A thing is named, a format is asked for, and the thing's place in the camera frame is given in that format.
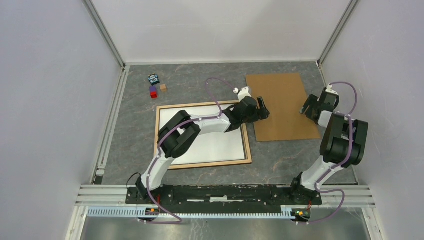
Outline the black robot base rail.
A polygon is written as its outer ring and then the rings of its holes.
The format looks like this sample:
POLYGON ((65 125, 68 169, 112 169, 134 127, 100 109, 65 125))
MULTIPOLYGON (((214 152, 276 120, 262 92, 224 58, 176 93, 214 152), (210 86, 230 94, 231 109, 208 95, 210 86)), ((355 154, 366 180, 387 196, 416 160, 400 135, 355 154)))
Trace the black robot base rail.
POLYGON ((150 192, 173 214, 271 214, 282 206, 319 206, 316 192, 301 193, 287 185, 162 185, 150 192))

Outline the brown backing board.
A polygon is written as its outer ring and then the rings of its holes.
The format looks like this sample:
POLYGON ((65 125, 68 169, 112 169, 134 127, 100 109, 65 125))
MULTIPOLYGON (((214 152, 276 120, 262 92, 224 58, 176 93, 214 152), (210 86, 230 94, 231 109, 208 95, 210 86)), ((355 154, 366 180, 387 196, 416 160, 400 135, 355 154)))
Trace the brown backing board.
POLYGON ((307 94, 299 73, 249 74, 247 86, 254 98, 263 98, 269 117, 255 122, 258 142, 320 139, 317 125, 300 109, 307 94))

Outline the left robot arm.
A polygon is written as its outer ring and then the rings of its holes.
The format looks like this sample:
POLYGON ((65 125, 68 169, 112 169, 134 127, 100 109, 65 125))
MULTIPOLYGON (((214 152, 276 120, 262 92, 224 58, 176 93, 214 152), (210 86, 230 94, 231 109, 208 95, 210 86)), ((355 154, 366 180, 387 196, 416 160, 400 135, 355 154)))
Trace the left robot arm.
POLYGON ((218 107, 212 115, 191 115, 186 110, 177 112, 158 132, 156 154, 147 170, 135 183, 138 197, 145 204, 153 203, 157 190, 172 162, 180 158, 201 135, 229 133, 243 124, 266 120, 270 116, 262 97, 244 97, 226 109, 218 107))

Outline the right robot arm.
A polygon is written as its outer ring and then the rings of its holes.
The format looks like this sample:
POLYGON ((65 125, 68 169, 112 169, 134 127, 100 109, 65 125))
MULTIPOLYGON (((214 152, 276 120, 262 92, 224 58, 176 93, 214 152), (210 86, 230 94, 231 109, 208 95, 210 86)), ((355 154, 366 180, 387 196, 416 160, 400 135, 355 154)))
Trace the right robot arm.
POLYGON ((300 113, 325 128, 319 158, 293 179, 289 199, 302 204, 316 199, 325 183, 335 173, 357 166, 365 154, 369 123, 336 112, 340 96, 325 87, 320 96, 311 94, 300 113))

